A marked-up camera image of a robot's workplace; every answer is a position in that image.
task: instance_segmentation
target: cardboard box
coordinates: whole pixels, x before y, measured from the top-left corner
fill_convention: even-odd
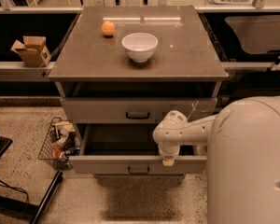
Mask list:
[[[40,67],[49,65],[51,55],[46,46],[44,36],[24,36],[23,41],[24,44],[16,40],[11,50],[21,57],[26,66]]]

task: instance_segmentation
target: speckled floor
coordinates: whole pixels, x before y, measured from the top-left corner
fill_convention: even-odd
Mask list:
[[[65,119],[58,99],[0,98],[0,135],[13,144],[0,159],[0,178],[26,189],[39,204],[56,171],[38,159],[49,124]],[[0,195],[25,201],[0,187]],[[63,181],[39,223],[207,223],[206,173],[177,179],[161,177],[95,178],[63,171]],[[0,213],[0,223],[28,223]]]

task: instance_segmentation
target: bowl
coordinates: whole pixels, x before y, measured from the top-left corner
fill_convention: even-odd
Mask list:
[[[158,46],[158,39],[152,34],[134,33],[122,39],[122,46],[127,55],[137,63],[147,61]]]

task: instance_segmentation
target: drawer handle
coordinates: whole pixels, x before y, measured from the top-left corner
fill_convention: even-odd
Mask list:
[[[127,119],[149,119],[149,112],[126,112],[125,117]]]
[[[149,166],[147,168],[147,171],[144,171],[144,172],[132,172],[131,170],[132,170],[132,168],[129,166],[128,172],[130,175],[148,175],[149,174]]]

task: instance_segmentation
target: closed drawer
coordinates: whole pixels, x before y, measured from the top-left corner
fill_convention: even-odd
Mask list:
[[[61,103],[74,123],[159,123],[173,109],[190,116],[189,120],[209,116],[217,99],[65,98]]]
[[[205,156],[183,146],[172,167],[162,165],[152,133],[157,124],[92,124],[80,156],[70,158],[77,173],[95,175],[184,175],[203,171]]]

